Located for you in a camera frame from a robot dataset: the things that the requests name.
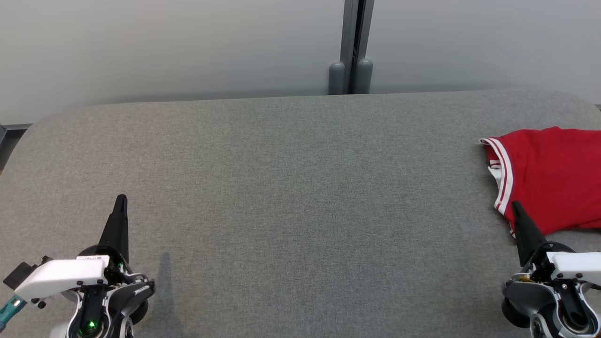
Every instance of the gray cushioned table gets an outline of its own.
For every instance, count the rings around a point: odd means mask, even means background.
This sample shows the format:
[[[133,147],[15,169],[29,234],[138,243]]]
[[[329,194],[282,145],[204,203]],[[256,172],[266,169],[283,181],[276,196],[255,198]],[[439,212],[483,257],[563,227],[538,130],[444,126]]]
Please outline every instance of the gray cushioned table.
[[[473,91],[53,115],[0,176],[0,275],[74,258],[125,193],[130,264],[157,283],[138,337],[527,337],[501,313],[519,264],[478,139],[555,125],[601,129],[601,114],[569,94]],[[601,250],[595,231],[550,238]],[[3,337],[46,337],[73,312],[47,302]]]

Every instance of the green led light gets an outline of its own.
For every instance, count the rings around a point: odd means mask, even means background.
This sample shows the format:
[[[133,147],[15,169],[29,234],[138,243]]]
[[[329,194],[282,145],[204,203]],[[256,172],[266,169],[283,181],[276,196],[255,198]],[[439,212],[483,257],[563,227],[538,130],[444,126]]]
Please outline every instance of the green led light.
[[[89,321],[79,329],[79,334],[81,336],[89,336],[90,334],[95,333],[97,329],[98,323],[94,321]]]

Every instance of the white wall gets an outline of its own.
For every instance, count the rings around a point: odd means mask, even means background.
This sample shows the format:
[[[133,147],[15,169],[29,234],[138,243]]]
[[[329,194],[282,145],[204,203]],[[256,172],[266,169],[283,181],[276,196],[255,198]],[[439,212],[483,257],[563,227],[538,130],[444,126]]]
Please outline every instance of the white wall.
[[[601,103],[599,0],[375,0],[371,93],[547,88]]]
[[[0,124],[95,102],[326,94],[344,0],[0,1]]]

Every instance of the red jersey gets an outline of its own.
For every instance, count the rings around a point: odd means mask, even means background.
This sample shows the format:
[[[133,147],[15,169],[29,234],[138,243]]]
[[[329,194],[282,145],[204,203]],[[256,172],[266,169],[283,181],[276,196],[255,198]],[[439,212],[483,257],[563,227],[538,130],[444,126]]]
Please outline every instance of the red jersey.
[[[601,131],[524,129],[480,142],[499,187],[495,209],[509,220],[512,235],[515,200],[543,235],[601,228]]]

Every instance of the white stripe trim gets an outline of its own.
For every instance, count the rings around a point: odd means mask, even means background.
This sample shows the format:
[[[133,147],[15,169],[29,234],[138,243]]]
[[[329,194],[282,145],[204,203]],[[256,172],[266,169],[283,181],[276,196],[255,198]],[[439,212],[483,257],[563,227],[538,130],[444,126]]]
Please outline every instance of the white stripe trim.
[[[499,140],[497,139],[483,138],[480,140],[480,142],[491,146],[499,160],[501,160],[499,162],[499,164],[501,164],[501,186],[499,187],[499,195],[497,196],[495,201],[495,208],[497,208],[497,210],[499,210],[500,213],[505,215],[507,203],[509,203],[511,190],[513,189],[513,169],[511,167],[509,155],[507,154],[505,147],[503,147],[501,142],[499,142]]]
[[[503,199],[501,200],[501,205],[499,206],[499,211],[503,215],[505,215],[505,209],[507,208],[507,203],[509,203],[509,198],[511,197],[511,190],[513,189],[513,168],[511,167],[511,161],[509,160],[509,155],[505,150],[505,147],[501,142],[497,139],[491,138],[489,139],[494,142],[497,147],[499,147],[501,151],[501,156],[505,162],[505,174],[507,175],[507,181],[505,182],[505,191],[503,194]]]

